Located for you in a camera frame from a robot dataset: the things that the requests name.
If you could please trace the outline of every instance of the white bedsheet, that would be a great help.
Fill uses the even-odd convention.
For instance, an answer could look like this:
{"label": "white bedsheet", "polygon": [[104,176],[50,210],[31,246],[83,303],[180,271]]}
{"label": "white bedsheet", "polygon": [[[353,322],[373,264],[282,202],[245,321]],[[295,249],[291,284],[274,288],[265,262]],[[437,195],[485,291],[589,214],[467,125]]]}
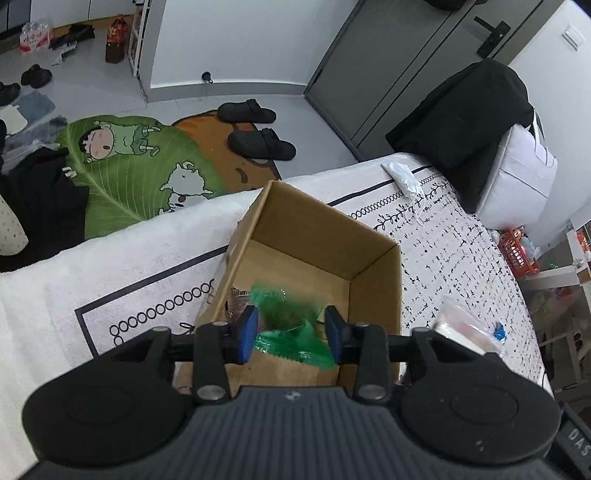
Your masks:
{"label": "white bedsheet", "polygon": [[[393,160],[412,170],[410,155]],[[508,334],[506,363],[541,382],[543,367],[523,298],[482,224],[466,215],[433,169],[416,173],[427,196],[425,225],[404,219],[408,202],[377,159],[290,179],[295,187],[391,235],[403,261],[402,332],[432,322],[444,294]],[[42,383],[155,325],[193,323],[236,223],[258,192],[160,215],[49,260],[0,275],[0,478],[35,457],[21,408]]]}

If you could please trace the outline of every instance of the green plastic wrapper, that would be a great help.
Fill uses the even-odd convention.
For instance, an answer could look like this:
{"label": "green plastic wrapper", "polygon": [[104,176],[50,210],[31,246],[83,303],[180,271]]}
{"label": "green plastic wrapper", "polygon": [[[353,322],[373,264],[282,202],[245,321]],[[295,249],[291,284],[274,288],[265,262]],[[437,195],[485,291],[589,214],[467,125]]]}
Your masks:
{"label": "green plastic wrapper", "polygon": [[259,310],[265,331],[256,336],[255,348],[320,368],[334,368],[330,349],[314,325],[324,305],[297,299],[284,290],[254,285],[251,302]]}

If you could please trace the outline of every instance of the orange basket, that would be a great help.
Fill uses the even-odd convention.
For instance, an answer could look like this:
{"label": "orange basket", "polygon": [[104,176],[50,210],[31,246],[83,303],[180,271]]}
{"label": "orange basket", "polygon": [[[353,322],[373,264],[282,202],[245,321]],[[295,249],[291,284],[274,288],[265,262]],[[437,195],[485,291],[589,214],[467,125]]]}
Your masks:
{"label": "orange basket", "polygon": [[528,273],[538,273],[540,271],[538,262],[534,260],[530,264],[527,261],[525,250],[519,243],[519,240],[517,240],[515,232],[515,229],[509,229],[509,233],[503,235],[501,243],[499,244],[499,250],[501,250],[505,260],[507,260],[513,275],[515,278],[520,278]]}

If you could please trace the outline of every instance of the white tote bag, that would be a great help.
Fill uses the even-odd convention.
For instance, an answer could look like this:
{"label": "white tote bag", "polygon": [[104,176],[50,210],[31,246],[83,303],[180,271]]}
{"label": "white tote bag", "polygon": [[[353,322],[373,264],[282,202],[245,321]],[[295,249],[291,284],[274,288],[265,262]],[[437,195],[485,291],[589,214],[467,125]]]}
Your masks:
{"label": "white tote bag", "polygon": [[529,129],[516,124],[501,139],[476,209],[486,228],[507,230],[540,218],[558,169],[540,125],[534,111]]}

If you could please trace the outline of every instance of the face mask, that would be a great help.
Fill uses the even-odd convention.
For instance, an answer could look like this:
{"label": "face mask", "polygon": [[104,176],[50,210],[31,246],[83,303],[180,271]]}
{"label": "face mask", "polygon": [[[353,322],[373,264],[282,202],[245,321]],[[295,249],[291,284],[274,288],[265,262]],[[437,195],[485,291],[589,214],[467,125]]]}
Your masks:
{"label": "face mask", "polygon": [[408,168],[407,165],[393,161],[382,163],[382,167],[394,179],[396,185],[398,185],[398,188],[402,191],[404,196],[410,199],[411,204],[409,210],[412,212],[414,217],[411,217],[410,220],[414,219],[418,223],[422,223],[419,217],[421,216],[424,205],[417,208],[416,203],[417,201],[420,202],[425,198],[421,183],[414,177],[413,172],[410,171],[410,168]]}

